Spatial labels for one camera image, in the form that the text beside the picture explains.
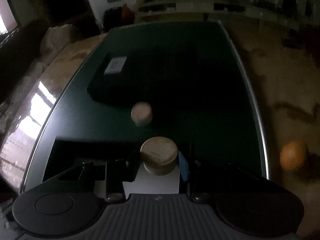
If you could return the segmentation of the red object in background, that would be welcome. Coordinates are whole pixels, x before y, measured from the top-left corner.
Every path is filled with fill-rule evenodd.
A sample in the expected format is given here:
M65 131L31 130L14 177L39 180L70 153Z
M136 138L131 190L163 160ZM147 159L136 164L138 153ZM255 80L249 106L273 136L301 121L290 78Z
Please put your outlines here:
M121 13L123 18L130 17L133 14L133 12L131 11L131 9L128 7L126 3L122 5Z

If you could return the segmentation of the orange fruit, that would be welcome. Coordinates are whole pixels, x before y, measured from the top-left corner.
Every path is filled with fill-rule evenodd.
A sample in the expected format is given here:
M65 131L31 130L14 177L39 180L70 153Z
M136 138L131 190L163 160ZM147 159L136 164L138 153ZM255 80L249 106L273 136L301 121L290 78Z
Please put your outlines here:
M297 171L305 163L308 152L307 144L293 140L283 146L280 152L280 165L284 171Z

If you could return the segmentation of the white paper sheet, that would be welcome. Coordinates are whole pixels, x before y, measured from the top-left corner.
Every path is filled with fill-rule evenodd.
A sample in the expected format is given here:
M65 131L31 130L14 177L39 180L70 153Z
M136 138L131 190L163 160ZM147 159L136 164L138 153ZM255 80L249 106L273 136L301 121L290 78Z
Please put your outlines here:
M123 182L123 187L127 199L130 194L178 194L179 184L180 171L177 166L167 175L156 176L141 164L135 181Z

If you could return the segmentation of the dark green desk mat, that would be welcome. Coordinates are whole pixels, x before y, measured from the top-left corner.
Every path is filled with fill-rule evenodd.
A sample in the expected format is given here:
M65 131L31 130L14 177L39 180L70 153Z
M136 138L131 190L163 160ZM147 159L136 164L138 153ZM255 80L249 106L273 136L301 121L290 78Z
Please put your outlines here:
M81 161L137 155L152 137L167 137L212 167L270 177L258 103L221 23L153 22L109 31L51 110L23 190Z

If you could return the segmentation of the wooden lidded round jar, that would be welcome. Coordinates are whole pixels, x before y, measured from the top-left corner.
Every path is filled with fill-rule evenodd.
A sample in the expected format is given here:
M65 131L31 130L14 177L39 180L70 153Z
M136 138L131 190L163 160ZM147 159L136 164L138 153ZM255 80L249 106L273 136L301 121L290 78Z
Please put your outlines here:
M145 169L153 175L165 176L176 166L177 145L166 137L153 137L140 148Z

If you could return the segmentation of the black organizer tray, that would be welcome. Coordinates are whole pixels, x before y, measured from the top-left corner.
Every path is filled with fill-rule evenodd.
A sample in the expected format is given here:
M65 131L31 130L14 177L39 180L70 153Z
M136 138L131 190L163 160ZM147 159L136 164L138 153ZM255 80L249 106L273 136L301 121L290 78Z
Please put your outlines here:
M92 162L107 184L135 181L143 164L140 148L153 137L178 148L179 191L193 176L255 178L262 175L257 113L240 70L194 72L198 59L159 59L155 51L126 55L118 74L104 74L113 58L93 54L63 92L43 140L52 138L43 179L81 162ZM151 106L152 119L131 119L138 102ZM102 175L106 164L111 173Z

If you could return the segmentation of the white label sticker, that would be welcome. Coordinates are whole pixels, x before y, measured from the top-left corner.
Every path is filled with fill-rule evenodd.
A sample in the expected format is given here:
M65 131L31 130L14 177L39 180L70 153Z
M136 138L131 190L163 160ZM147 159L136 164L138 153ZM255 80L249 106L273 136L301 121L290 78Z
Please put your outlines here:
M108 66L106 67L104 74L107 75L120 73L126 62L126 59L126 56L113 57L109 62Z

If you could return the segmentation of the bubble wrap package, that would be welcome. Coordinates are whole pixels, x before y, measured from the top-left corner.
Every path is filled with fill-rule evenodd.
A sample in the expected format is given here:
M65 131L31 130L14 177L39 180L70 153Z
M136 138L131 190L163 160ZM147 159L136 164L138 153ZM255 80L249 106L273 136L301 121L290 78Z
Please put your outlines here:
M71 24L50 27L41 41L41 54L46 55L65 48L72 41L72 29Z

